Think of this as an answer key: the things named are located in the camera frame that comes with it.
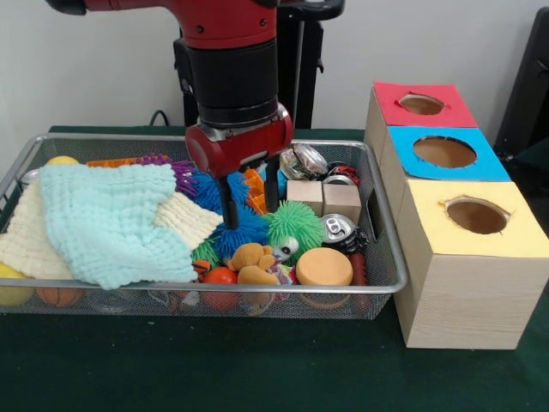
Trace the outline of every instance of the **yellow ball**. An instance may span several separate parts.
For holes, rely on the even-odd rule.
[[[72,157],[68,156],[57,156],[53,159],[49,159],[46,165],[78,165],[77,159],[73,159]]]
[[[28,279],[6,264],[0,264],[0,278]],[[33,295],[33,288],[0,287],[0,306],[21,306]]]

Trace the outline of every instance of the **black cable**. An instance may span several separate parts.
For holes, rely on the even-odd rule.
[[[154,122],[156,122],[156,118],[159,117],[159,116],[162,116],[162,119],[164,120],[164,125],[165,126],[170,125],[170,121],[168,120],[168,117],[166,116],[166,114],[164,113],[163,110],[157,110],[156,112],[154,112],[153,117],[151,117],[151,121],[148,123],[148,125],[149,126],[154,126]]]

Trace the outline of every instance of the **wooden box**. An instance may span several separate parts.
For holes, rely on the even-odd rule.
[[[549,276],[549,240],[515,184],[408,180],[397,231],[409,348],[516,348]]]
[[[408,179],[510,180],[476,128],[390,126],[379,170],[396,222]]]
[[[478,127],[455,86],[374,82],[365,142],[373,148],[378,165],[387,126]]]

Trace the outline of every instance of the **blue square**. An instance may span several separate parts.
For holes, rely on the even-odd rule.
[[[480,129],[390,126],[389,133],[402,167],[410,176],[438,180],[510,181],[509,175]],[[427,139],[461,143],[474,151],[476,159],[463,167],[443,167],[431,163],[419,157],[414,147],[417,142]]]

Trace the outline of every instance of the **light blue towel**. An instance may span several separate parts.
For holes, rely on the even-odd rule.
[[[153,224],[175,191],[170,165],[46,166],[39,182],[48,238],[76,279],[104,289],[196,279],[184,242]]]

